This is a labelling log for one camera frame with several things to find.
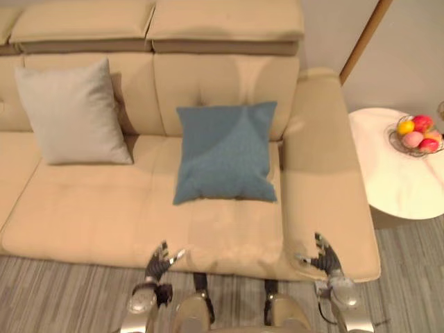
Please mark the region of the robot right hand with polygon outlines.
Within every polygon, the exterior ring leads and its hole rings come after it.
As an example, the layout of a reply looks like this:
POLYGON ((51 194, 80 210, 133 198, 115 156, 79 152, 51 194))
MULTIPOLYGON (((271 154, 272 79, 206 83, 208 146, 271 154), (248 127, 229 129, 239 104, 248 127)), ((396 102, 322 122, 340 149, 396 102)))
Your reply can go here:
POLYGON ((343 275, 340 260, 328 240, 318 232, 314 233, 314 238, 316 247, 318 249, 318 256, 306 257, 296 253, 294 255, 295 258, 303 264, 308 264, 320 271, 323 271, 328 277, 343 275))

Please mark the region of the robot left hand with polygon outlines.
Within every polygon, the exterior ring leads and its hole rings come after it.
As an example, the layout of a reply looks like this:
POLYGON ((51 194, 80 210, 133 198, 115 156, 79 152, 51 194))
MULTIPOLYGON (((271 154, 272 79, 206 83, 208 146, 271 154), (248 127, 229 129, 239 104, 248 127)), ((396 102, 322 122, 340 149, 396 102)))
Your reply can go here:
POLYGON ((170 257, 168 244, 165 240, 162 241, 148 261, 145 268, 145 278, 159 282, 169 268, 180 260, 186 252, 187 251, 182 248, 170 257))

